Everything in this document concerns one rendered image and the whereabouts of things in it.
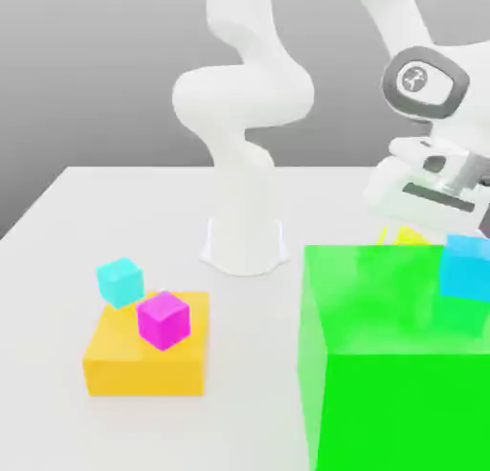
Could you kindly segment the large green box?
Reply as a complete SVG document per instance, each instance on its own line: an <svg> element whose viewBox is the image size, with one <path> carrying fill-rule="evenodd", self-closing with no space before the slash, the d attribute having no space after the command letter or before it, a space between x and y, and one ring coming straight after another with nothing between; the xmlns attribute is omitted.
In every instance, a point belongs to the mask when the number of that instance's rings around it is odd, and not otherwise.
<svg viewBox="0 0 490 471"><path fill-rule="evenodd" d="M309 245L298 375L309 471L490 471L490 303L440 245Z"/></svg>

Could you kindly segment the small magenta cube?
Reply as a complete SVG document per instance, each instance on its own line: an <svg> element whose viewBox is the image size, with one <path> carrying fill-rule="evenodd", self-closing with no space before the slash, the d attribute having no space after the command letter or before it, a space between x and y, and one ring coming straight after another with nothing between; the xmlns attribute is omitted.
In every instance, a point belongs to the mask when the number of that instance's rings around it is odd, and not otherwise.
<svg viewBox="0 0 490 471"><path fill-rule="evenodd" d="M136 312L140 336L160 351L190 335L189 305L169 291L143 301Z"/></svg>

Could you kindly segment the small blue cube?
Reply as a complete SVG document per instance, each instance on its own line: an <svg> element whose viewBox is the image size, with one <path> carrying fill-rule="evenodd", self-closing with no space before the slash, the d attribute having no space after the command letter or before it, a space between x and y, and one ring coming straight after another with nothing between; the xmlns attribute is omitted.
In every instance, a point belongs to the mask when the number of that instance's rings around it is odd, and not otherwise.
<svg viewBox="0 0 490 471"><path fill-rule="evenodd" d="M490 238L448 235L439 284L442 295L490 303Z"/></svg>

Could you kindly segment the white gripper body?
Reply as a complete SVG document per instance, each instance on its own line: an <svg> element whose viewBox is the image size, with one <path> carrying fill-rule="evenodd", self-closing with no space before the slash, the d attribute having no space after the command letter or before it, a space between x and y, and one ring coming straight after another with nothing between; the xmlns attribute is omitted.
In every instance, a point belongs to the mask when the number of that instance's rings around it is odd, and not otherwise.
<svg viewBox="0 0 490 471"><path fill-rule="evenodd" d="M420 168L388 157L370 175L365 199L376 212L432 241L449 234L479 236L490 208L490 187L481 178L476 171L451 169L447 157L428 157Z"/></svg>

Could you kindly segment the small cyan cube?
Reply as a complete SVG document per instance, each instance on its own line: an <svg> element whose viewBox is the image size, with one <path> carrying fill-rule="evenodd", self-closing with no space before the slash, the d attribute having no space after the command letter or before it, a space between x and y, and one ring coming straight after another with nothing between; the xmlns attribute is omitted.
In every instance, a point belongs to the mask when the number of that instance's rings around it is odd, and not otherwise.
<svg viewBox="0 0 490 471"><path fill-rule="evenodd" d="M143 270L129 258L119 258L96 269L102 298L120 309L145 296Z"/></svg>

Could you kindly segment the large orange box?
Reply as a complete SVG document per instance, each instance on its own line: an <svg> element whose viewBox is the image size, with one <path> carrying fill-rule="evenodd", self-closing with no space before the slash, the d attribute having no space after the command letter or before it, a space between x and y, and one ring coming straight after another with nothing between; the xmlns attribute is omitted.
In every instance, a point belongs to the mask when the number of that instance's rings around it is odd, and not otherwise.
<svg viewBox="0 0 490 471"><path fill-rule="evenodd" d="M137 328L136 305L106 305L82 365L92 396L200 396L204 393L209 294L176 291L190 308L190 335L161 351Z"/></svg>

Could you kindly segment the small yellow cube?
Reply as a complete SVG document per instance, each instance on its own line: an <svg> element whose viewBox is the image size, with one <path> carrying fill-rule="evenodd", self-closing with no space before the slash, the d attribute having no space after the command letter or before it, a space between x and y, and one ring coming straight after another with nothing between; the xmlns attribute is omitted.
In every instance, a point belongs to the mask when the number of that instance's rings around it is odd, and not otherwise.
<svg viewBox="0 0 490 471"><path fill-rule="evenodd" d="M377 239L376 245L430 245L431 241L418 231L407 226L385 226Z"/></svg>

